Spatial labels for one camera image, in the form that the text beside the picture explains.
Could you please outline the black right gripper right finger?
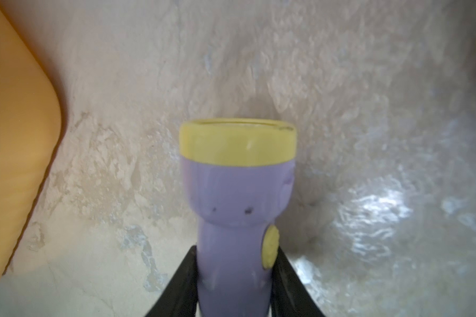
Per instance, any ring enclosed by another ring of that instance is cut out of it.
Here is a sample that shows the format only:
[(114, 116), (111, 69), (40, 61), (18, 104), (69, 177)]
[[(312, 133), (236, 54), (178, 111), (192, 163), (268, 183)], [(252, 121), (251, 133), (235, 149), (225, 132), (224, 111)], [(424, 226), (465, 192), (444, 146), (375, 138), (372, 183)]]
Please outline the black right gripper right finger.
[(271, 314), (273, 317), (325, 317), (281, 248), (272, 269)]

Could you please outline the yellow plastic storage tray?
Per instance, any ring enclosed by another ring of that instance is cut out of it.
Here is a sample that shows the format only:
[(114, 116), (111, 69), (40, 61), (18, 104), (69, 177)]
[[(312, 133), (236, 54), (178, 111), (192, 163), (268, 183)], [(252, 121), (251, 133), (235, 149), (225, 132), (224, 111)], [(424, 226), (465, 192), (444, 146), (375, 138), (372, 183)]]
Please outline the yellow plastic storage tray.
[(0, 279), (60, 137), (49, 78), (0, 9)]

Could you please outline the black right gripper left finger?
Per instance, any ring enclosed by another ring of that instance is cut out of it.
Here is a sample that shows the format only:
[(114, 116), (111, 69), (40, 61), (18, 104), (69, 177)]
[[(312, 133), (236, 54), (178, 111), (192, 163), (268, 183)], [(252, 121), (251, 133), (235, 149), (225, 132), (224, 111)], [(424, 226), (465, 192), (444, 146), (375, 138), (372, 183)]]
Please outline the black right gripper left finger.
[(195, 317), (198, 305), (196, 246), (190, 247), (146, 317)]

